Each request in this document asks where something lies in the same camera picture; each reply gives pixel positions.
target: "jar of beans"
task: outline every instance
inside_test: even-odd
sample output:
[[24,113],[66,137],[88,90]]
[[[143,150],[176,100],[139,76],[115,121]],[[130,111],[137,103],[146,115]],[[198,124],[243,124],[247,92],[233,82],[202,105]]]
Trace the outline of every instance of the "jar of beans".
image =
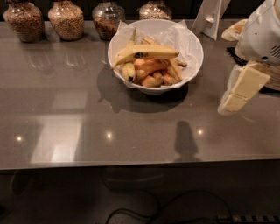
[[116,1],[100,0],[92,11],[94,27],[103,40],[111,40],[120,21],[125,21],[124,8]]
[[148,1],[139,9],[139,19],[149,18],[172,20],[172,11],[164,0]]
[[52,28],[65,41],[81,39],[84,33],[84,16],[81,8],[70,0],[53,0],[48,11]]
[[45,38],[45,24],[39,8],[27,0],[5,0],[9,5],[3,18],[17,37],[25,43]]

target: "jar of grains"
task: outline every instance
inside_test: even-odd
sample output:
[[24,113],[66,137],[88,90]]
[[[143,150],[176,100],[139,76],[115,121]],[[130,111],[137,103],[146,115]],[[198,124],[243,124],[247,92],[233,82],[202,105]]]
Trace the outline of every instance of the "jar of grains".
[[172,20],[172,11],[166,6],[165,1],[148,1],[139,9],[139,19],[166,19]]
[[120,21],[125,21],[124,8],[116,1],[100,0],[92,11],[95,29],[103,40],[111,40]]
[[62,40],[75,41],[84,33],[84,16],[81,8],[70,0],[53,0],[48,11],[52,28]]
[[5,0],[9,5],[3,18],[17,37],[25,43],[38,42],[45,38],[42,12],[27,0]]

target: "power strip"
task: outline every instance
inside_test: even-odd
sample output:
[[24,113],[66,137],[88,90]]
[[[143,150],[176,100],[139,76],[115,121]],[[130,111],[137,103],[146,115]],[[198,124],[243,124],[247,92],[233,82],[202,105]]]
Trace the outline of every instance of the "power strip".
[[278,223],[280,224],[280,216],[279,215],[218,215],[217,216],[218,223]]

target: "dark floor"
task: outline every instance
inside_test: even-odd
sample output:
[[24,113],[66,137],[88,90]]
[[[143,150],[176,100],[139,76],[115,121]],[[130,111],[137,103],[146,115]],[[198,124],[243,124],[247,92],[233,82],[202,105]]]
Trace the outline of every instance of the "dark floor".
[[1,171],[1,224],[216,223],[280,215],[280,161]]

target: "bowl of food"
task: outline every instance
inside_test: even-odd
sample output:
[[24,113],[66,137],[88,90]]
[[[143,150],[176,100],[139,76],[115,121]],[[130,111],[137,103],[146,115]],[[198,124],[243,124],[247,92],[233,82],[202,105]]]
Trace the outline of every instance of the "bowl of food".
[[108,45],[108,62],[128,88],[160,95],[192,80],[203,62],[198,38],[185,21],[121,23]]

